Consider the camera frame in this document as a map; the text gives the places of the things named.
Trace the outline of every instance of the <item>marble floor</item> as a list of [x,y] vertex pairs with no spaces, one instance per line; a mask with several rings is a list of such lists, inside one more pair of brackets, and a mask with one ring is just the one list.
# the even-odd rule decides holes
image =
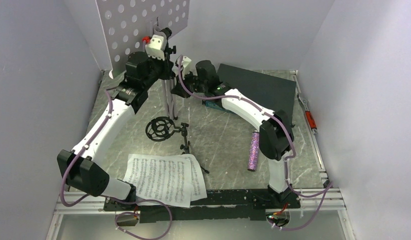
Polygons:
[[[258,70],[257,72],[272,76],[292,79],[289,71]],[[104,89],[117,86],[123,79],[120,75],[114,79],[104,77],[88,130],[101,116],[106,108],[107,97]],[[129,154],[148,154],[170,156],[181,154],[180,145],[183,138],[173,135],[162,142],[153,142],[147,138],[147,123],[166,112],[162,107],[162,89],[160,81],[149,90],[149,98],[133,119],[122,128],[119,135],[106,153],[105,170],[111,177],[122,179],[126,172]],[[183,99],[177,97],[179,109],[177,125],[188,123],[191,153],[200,165],[210,171],[204,173],[207,189],[252,189],[266,188],[269,183],[268,163],[260,156],[257,171],[247,170],[251,135],[254,128],[239,116],[212,109],[202,105],[196,98]],[[289,163],[290,178],[295,188],[322,188],[319,167],[309,136],[309,129],[304,118],[304,111],[298,101],[294,101],[292,123],[297,157]]]

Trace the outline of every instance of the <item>glitter cylinder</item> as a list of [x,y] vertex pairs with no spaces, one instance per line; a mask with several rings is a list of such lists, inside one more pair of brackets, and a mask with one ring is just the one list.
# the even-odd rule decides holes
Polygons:
[[252,133],[251,147],[249,148],[248,171],[255,172],[257,168],[257,160],[259,159],[259,132]]

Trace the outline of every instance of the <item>white wall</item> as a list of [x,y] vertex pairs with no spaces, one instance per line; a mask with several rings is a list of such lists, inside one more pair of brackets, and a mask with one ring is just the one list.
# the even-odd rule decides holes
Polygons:
[[83,33],[99,69],[111,70],[113,67],[97,0],[64,0],[64,3]]
[[357,239],[411,239],[411,0],[336,0],[299,74]]
[[0,0],[0,240],[45,239],[99,77],[62,0]]
[[194,62],[296,70],[334,0],[190,0],[188,27],[170,40]]

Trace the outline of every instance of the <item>pegboard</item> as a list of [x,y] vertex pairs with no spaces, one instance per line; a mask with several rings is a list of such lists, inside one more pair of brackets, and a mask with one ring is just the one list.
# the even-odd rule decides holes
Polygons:
[[97,0],[112,75],[125,71],[132,52],[142,51],[142,38],[151,35],[154,23],[170,28],[172,36],[188,25],[189,0]]

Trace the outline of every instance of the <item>paper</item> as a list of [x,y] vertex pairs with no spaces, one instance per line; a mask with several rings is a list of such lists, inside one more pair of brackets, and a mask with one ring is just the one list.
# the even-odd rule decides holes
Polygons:
[[192,167],[192,193],[191,201],[207,198],[206,183],[204,182],[203,172],[197,159],[192,154],[179,155],[182,158],[190,160]]
[[[207,197],[203,173],[191,154],[154,156],[130,154],[123,181],[136,186],[139,199],[189,208],[191,201]],[[142,205],[157,205],[144,202]]]

